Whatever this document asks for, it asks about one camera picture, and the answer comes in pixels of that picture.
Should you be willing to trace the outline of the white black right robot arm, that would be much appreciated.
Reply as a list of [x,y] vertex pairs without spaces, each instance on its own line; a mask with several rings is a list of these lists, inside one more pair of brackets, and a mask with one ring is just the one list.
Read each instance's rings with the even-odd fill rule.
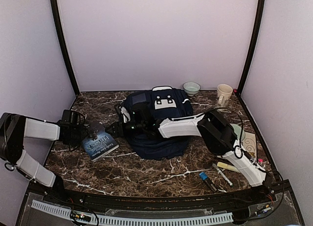
[[153,118],[144,103],[135,104],[133,116],[126,116],[126,121],[117,121],[106,127],[113,137],[127,137],[144,133],[148,138],[172,138],[177,136],[200,136],[208,150],[231,162],[247,179],[252,187],[250,200],[261,203],[268,196],[264,185],[267,174],[249,154],[237,136],[233,127],[218,112],[210,109],[196,115],[165,119]]

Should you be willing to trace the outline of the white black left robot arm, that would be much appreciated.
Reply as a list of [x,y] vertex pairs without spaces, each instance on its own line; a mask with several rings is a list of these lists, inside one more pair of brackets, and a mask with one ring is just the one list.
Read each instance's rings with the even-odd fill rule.
[[73,110],[64,110],[57,122],[16,113],[3,113],[0,118],[0,158],[5,161],[7,169],[17,170],[30,181],[51,188],[49,195],[58,204],[69,201],[62,177],[33,158],[25,144],[30,140],[38,144],[59,141],[75,147],[86,138],[95,139],[95,132],[85,124],[83,115]]

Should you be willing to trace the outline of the navy blue student backpack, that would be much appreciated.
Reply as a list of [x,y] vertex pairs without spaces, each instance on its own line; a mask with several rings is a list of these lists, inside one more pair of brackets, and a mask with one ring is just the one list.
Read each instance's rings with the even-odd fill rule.
[[184,90],[160,86],[134,92],[115,109],[119,121],[110,129],[115,137],[125,138],[138,156],[160,160],[183,155],[189,138],[179,130],[178,120],[193,115]]

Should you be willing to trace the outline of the dark blue novel book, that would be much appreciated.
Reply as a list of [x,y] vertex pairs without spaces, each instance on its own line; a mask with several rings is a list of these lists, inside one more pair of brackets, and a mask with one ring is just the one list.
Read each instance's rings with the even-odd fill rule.
[[88,136],[81,143],[92,162],[98,161],[100,158],[119,147],[117,141],[103,129],[93,132],[92,134],[95,135],[96,138]]

